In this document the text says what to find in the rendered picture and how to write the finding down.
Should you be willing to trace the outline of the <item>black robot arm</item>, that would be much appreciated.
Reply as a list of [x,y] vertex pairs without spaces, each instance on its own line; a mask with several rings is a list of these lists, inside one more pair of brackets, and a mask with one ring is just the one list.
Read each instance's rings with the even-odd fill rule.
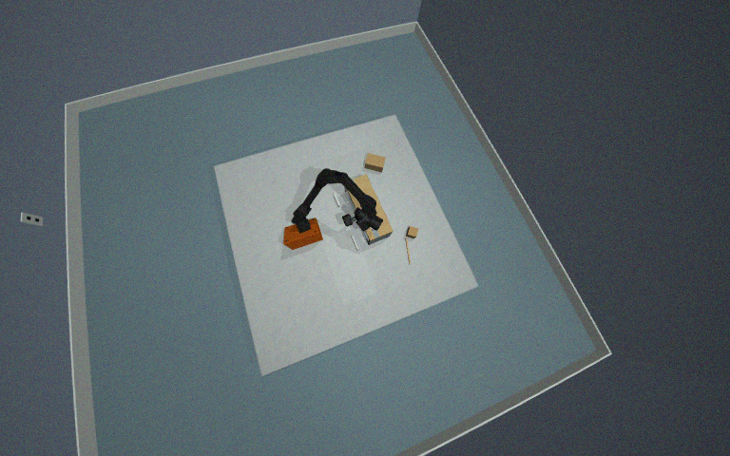
[[299,233],[303,233],[311,229],[309,220],[306,218],[309,212],[311,203],[316,198],[319,191],[327,183],[341,183],[359,202],[361,209],[358,207],[355,209],[354,214],[358,220],[356,224],[359,225],[361,231],[365,231],[372,227],[376,231],[379,229],[382,218],[375,215],[376,201],[371,196],[366,195],[344,172],[338,172],[336,170],[330,170],[324,168],[318,175],[314,187],[310,191],[305,201],[296,209],[293,213],[292,223],[298,228]]

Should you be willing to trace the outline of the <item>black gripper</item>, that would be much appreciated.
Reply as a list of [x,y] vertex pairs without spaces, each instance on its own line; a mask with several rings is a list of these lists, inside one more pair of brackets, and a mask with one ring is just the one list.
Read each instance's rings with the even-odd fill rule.
[[357,219],[356,214],[353,218],[351,218],[350,214],[348,214],[348,215],[343,216],[342,219],[344,221],[345,226],[347,226],[347,227],[350,225],[353,225],[353,221],[356,221],[356,220],[359,222],[362,221],[362,220]]

